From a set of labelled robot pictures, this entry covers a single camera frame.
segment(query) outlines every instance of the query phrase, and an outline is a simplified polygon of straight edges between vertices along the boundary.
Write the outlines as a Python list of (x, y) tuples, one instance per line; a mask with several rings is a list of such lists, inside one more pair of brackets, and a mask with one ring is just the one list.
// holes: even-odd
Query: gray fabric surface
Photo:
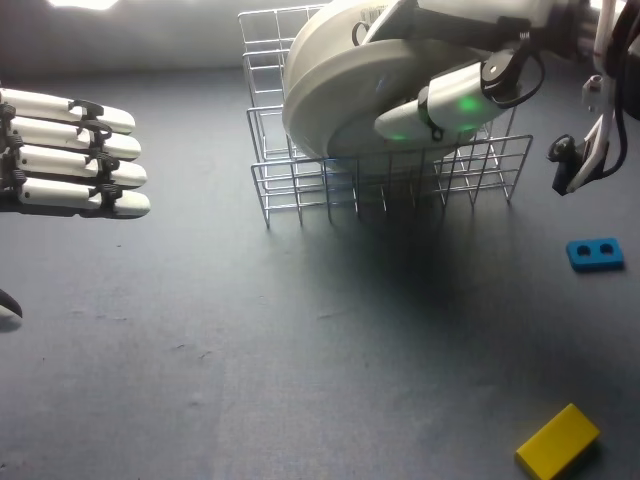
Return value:
[[(618, 175), (557, 196), (544, 155), (594, 121), (583, 80), (555, 65), (521, 108), (512, 206), (456, 201), (430, 233), (322, 211), (267, 231), (239, 71), (28, 86), (133, 113), (153, 210), (3, 215), (25, 320), (0, 333), (0, 476), (519, 479), (574, 402), (602, 430), (577, 478), (638, 478), (640, 130)], [(576, 275), (566, 242), (600, 236), (627, 270)]]

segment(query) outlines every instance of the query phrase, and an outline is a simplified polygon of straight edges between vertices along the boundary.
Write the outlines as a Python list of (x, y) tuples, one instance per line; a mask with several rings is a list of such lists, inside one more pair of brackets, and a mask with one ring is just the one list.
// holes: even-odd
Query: robotic arm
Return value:
[[(624, 163), (623, 112), (640, 119), (636, 89), (630, 88), (640, 80), (638, 54), (629, 51), (639, 34), (638, 0), (395, 1), (368, 27), (361, 44), (431, 38), (495, 53), (432, 78), (417, 99), (384, 112), (374, 128), (388, 140), (402, 134), (434, 141), (446, 131), (476, 129), (538, 91), (545, 76), (541, 51), (571, 60), (592, 55), (600, 74), (587, 82), (583, 98), (601, 116), (582, 143), (563, 135), (548, 155), (558, 163), (554, 190), (575, 192)], [(522, 94), (519, 78), (528, 59), (538, 64), (540, 81)], [(605, 169), (614, 121), (621, 149), (616, 163)]]
[[(149, 199), (132, 163), (140, 144), (133, 117), (84, 100), (0, 88), (0, 211), (70, 217), (137, 218)], [(0, 290), (0, 316), (22, 316)]]

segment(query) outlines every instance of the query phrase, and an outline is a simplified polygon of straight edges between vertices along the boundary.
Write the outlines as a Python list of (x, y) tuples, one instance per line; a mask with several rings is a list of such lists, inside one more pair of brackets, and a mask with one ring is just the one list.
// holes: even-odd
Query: wire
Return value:
[(627, 36), (627, 40), (625, 41), (624, 48), (622, 50), (622, 55), (620, 57), (620, 62), (618, 64), (618, 72), (616, 78), (616, 91), (614, 96), (614, 112), (616, 117), (616, 128), (618, 129), (618, 137), (620, 138), (620, 153), (618, 154), (618, 159), (613, 167), (605, 170), (600, 175), (600, 178), (606, 178), (614, 173), (616, 173), (627, 158), (627, 152), (629, 150), (629, 139), (627, 137), (627, 129), (624, 124), (624, 88), (626, 81), (626, 66), (627, 66), (627, 57), (629, 55), (629, 48), (633, 42), (635, 42), (636, 38), (640, 35), (640, 14), (636, 16), (636, 19), (633, 22), (633, 26), (629, 30), (629, 35)]

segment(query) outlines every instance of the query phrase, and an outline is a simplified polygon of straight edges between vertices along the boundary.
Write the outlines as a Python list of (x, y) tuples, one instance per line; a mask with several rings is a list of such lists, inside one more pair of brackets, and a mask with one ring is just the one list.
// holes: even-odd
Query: gray wall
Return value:
[(120, 0), (110, 10), (1, 0), (1, 78), (240, 65), (241, 11), (305, 0)]

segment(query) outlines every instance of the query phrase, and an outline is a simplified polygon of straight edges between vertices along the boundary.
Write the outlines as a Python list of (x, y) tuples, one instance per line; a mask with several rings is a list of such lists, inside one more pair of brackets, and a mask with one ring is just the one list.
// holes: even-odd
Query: metal wire basket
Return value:
[(476, 204), (478, 194), (501, 190), (507, 202), (513, 197), (533, 137), (512, 135), (516, 110), (484, 125), (467, 143), (451, 145), (451, 154), (425, 162), (427, 150), (410, 152), (421, 161), (415, 168), (396, 172), (394, 162), (403, 153), (385, 154), (385, 175), (361, 174), (361, 158), (307, 158), (282, 127), (283, 71), (287, 54), (302, 26), (323, 5), (244, 12), (239, 15), (245, 53), (243, 63), (251, 108), (247, 121), (256, 163), (251, 174), (267, 227), (271, 214), (325, 207), (329, 219), (333, 207), (353, 206), (360, 215), (363, 203), (380, 205), (388, 212), (393, 199), (404, 198), (417, 211), (420, 199), (440, 197), (443, 208), (454, 194), (466, 194)]

